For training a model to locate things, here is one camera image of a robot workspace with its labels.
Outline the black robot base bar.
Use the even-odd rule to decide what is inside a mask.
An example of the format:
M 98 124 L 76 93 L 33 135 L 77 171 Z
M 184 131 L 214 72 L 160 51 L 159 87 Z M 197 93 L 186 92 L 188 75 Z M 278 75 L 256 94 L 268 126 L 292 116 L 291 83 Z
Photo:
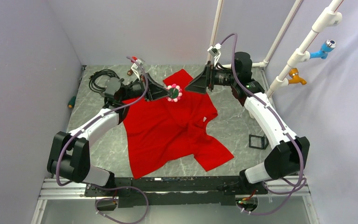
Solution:
M 146 205 L 235 205 L 241 198 L 266 195 L 261 183 L 248 184 L 237 175 L 115 178 L 117 190 L 103 192 L 87 185 L 86 197 L 114 197 L 119 208 Z

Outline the pink flower plush brooch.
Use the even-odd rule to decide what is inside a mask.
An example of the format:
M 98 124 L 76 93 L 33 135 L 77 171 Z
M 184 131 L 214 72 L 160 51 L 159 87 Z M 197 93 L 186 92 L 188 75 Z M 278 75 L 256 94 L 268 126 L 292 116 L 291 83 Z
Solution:
M 178 102 L 181 99 L 183 93 L 182 93 L 182 88 L 179 85 L 172 84 L 167 86 L 166 89 L 170 93 L 170 96 L 167 97 L 168 102 Z

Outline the red t-shirt garment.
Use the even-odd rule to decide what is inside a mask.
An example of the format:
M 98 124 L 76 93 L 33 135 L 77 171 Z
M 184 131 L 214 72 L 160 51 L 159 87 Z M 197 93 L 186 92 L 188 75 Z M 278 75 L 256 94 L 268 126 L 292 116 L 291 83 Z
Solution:
M 181 69 L 163 80 L 170 90 L 182 90 L 177 102 L 162 98 L 140 100 L 130 106 L 124 127 L 135 179 L 184 156 L 193 155 L 205 171 L 234 158 L 222 143 L 207 134 L 207 124 L 218 112 L 207 94 L 184 90 L 191 81 L 192 77 Z

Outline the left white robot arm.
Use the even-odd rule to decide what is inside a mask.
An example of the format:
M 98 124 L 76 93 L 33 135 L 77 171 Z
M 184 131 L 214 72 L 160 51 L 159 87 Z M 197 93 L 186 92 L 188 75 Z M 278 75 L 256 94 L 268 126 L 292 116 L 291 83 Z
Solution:
M 127 116 L 131 104 L 159 100 L 171 96 L 172 91 L 155 82 L 148 74 L 124 84 L 123 79 L 111 77 L 100 92 L 104 105 L 97 115 L 82 126 L 66 133 L 58 132 L 52 142 L 47 171 L 57 178 L 71 182 L 97 185 L 103 196 L 111 195 L 116 187 L 114 173 L 96 167 L 90 161 L 90 147 L 106 132 L 121 124 Z

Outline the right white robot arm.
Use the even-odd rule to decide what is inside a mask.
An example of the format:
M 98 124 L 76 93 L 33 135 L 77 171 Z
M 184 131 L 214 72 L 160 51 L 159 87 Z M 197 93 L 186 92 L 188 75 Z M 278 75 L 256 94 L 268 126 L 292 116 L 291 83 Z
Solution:
M 240 172 L 239 190 L 249 194 L 256 188 L 256 183 L 276 180 L 296 172 L 302 174 L 310 142 L 306 137 L 298 137 L 285 124 L 263 87 L 252 78 L 250 55 L 236 52 L 230 69 L 219 69 L 207 62 L 204 70 L 185 90 L 205 94 L 216 85 L 231 87 L 233 96 L 253 115 L 272 148 L 263 162 Z

